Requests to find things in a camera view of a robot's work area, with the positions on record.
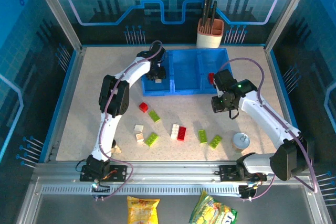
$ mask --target glass panel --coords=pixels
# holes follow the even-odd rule
[[[299,129],[316,145],[316,162],[334,162],[335,0],[301,0],[274,46]]]
[[[73,49],[45,0],[0,0],[0,7],[0,223],[5,224],[16,222]],[[30,136],[41,143],[23,141]]]
[[[204,0],[60,0],[83,44],[195,43]],[[263,44],[287,0],[216,0],[222,43]]]

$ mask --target gray floor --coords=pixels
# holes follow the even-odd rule
[[[160,224],[188,223],[199,200],[199,196],[141,197],[160,199],[157,213]],[[233,197],[214,198],[238,211],[237,224],[314,223],[302,186],[274,186],[253,202]],[[44,195],[35,224],[125,224],[127,218],[126,196],[95,202],[91,196]]]
[[[165,48],[169,50],[185,47]],[[88,157],[96,143],[100,123],[98,97],[103,77],[122,71],[143,50],[147,50],[147,47],[87,48],[56,160],[77,161]],[[227,47],[227,51],[229,59],[247,57],[261,64],[265,70],[265,83],[261,92],[269,104],[281,114],[263,47]],[[259,85],[261,74],[252,63],[236,61],[231,67],[237,80],[249,79],[256,86]],[[246,113],[240,112],[236,120],[229,119],[228,113],[213,113],[212,96],[144,97],[141,81],[137,81],[130,90],[129,109],[119,122],[115,134],[122,150],[115,158],[129,161],[216,161],[236,160],[250,152],[275,151],[268,136]],[[139,110],[141,102],[146,102],[150,109],[158,113],[161,117],[159,123],[155,124],[147,113]],[[173,123],[187,128],[184,142],[170,139]],[[144,125],[145,138],[152,132],[157,133],[158,141],[150,148],[144,143],[137,143],[133,130],[135,124]],[[198,130],[201,129],[206,130],[209,142],[215,135],[223,138],[217,149],[199,144]],[[251,139],[250,147],[242,153],[235,152],[231,144],[231,139],[237,132],[244,132]]]

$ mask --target green lego brick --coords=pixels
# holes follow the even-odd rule
[[[149,116],[151,117],[151,119],[153,119],[155,123],[157,123],[160,120],[160,117],[157,115],[157,113],[154,110],[149,112]]]
[[[206,144],[208,142],[208,139],[206,138],[205,130],[199,130],[199,139],[201,144]]]
[[[210,143],[210,147],[212,149],[215,149],[219,145],[219,143],[221,142],[221,140],[222,140],[221,136],[218,136],[218,135],[215,136],[214,139],[212,140],[212,142]]]
[[[155,141],[159,138],[159,136],[156,133],[152,133],[146,140],[146,145],[148,145],[149,147],[151,147]]]

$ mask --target yellow snack bag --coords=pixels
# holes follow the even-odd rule
[[[159,199],[137,199],[127,196],[128,224],[159,224],[156,207]]]

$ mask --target white tabletop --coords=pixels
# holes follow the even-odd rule
[[[166,50],[191,47],[164,46]],[[247,57],[258,61],[265,71],[261,93],[268,103],[282,115],[275,86],[262,47],[226,47],[229,59]],[[127,67],[137,53],[147,47],[89,47],[86,50],[77,86],[71,102],[56,160],[77,161],[87,158],[96,143],[100,124],[98,98],[105,75],[115,75]],[[231,64],[237,81],[249,79],[259,86],[260,71],[251,62],[235,61]],[[114,139],[122,150],[114,158],[128,161],[217,161],[236,160],[250,152],[270,153],[275,148],[256,122],[241,111],[231,120],[228,112],[214,113],[211,107],[213,94],[165,97],[144,97],[141,81],[130,89],[130,105],[121,118]],[[154,123],[148,113],[139,110],[145,102],[154,109],[160,122]],[[184,142],[170,139],[172,125],[187,128]],[[137,143],[133,130],[135,124],[144,125],[145,139],[155,132],[159,139],[152,147]],[[215,135],[223,138],[217,149],[199,144],[198,131],[205,130],[208,143]],[[250,138],[250,146],[242,153],[232,147],[232,138],[243,132]]]

